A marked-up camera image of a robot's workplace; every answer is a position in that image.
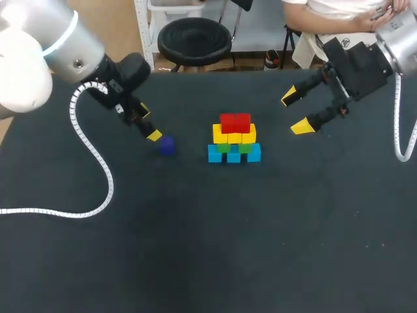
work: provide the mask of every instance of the black table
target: black table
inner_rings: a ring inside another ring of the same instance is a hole
[[[78,118],[115,178],[85,220],[0,216],[0,312],[415,312],[417,155],[394,155],[394,82],[317,134],[289,127],[330,102],[322,86],[280,98],[310,72],[154,74],[137,91],[177,141],[159,156],[84,95]],[[417,117],[404,83],[403,148]],[[83,212],[107,183],[74,134],[74,86],[17,117],[0,150],[0,208]],[[208,164],[222,112],[249,112],[260,164]]]

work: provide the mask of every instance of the dark blue object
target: dark blue object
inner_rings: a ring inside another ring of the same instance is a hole
[[[171,136],[162,136],[159,139],[160,142],[160,151],[162,155],[174,155],[175,153],[175,146],[174,146],[174,138]]]

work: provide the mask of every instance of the stool seat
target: stool seat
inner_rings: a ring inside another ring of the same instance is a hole
[[[182,18],[158,35],[158,49],[169,61],[186,67],[214,64],[232,49],[229,30],[206,18]]]

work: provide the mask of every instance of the white cable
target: white cable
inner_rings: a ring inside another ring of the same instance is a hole
[[[401,76],[395,74],[395,107],[394,107],[394,145],[395,145],[395,155],[398,160],[406,162],[410,159],[412,151],[414,150],[414,145],[417,140],[417,121],[414,124],[414,128],[411,133],[409,146],[405,151],[405,155],[401,154],[401,148],[399,145],[399,106],[401,104]]]
[[[104,159],[102,158],[102,156],[100,155],[100,153],[98,153],[96,148],[94,148],[94,146],[87,139],[87,137],[85,137],[84,132],[79,127],[77,116],[76,116],[76,105],[77,105],[78,98],[84,91],[90,88],[98,89],[104,94],[108,93],[107,87],[105,85],[102,85],[101,83],[90,82],[90,83],[84,83],[83,85],[79,86],[77,90],[75,90],[71,98],[70,119],[71,119],[72,126],[74,127],[74,130],[76,131],[77,135],[85,144],[85,146],[88,148],[88,150],[90,150],[93,156],[97,159],[98,163],[103,168],[104,173],[107,177],[109,188],[108,188],[108,193],[104,202],[97,209],[86,212],[86,213],[66,213],[66,212],[60,212],[60,211],[54,211],[54,210],[48,210],[48,209],[19,208],[19,209],[0,209],[0,215],[16,214],[16,213],[37,213],[37,214],[55,215],[55,216],[60,216],[60,217],[65,217],[65,218],[87,218],[87,217],[92,217],[94,215],[97,215],[109,205],[113,197],[113,193],[114,193],[113,176],[111,175],[110,169],[108,165],[106,164],[106,162],[104,161]]]

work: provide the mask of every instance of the blue block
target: blue block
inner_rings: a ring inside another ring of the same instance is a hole
[[[261,161],[261,145],[259,143],[252,144],[252,152],[248,153],[249,162],[260,162]]]
[[[158,141],[160,152],[162,155],[174,155],[174,138],[172,138],[171,136],[162,136]]]
[[[208,145],[208,163],[222,163],[222,154],[217,152],[217,145]]]
[[[227,154],[227,163],[240,163],[238,145],[232,145],[230,152]]]

